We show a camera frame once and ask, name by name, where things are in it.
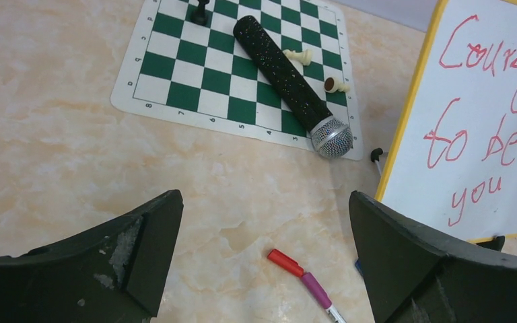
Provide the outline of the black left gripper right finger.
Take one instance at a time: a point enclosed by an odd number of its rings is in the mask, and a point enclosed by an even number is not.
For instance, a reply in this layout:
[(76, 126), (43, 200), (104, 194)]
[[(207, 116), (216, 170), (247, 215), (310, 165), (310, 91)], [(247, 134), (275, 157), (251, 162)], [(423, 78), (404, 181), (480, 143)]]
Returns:
[(376, 322), (517, 322), (517, 256), (449, 236), (360, 191), (349, 216)]

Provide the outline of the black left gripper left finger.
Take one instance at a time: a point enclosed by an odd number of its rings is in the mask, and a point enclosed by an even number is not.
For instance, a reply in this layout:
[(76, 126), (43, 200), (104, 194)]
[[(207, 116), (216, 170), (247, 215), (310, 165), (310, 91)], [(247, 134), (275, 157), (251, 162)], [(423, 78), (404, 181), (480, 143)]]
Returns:
[(149, 322), (183, 208), (181, 192), (169, 190), (64, 240), (0, 256), (0, 322)]

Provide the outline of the yellow framed whiteboard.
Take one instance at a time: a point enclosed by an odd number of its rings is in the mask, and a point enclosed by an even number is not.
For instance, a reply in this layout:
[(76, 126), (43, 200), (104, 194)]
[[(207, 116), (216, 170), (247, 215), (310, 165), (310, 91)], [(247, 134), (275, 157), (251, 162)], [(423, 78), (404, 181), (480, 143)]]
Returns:
[(462, 240), (517, 236), (517, 1), (439, 1), (376, 199)]

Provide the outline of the red marker cap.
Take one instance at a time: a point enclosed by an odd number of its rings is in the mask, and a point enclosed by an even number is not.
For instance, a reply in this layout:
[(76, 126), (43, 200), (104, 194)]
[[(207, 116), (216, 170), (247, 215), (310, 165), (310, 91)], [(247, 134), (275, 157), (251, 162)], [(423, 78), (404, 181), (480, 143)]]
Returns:
[(302, 277), (305, 273), (304, 269), (297, 261), (276, 248), (272, 249), (267, 254), (267, 258), (277, 266), (280, 266), (282, 269), (298, 278)]

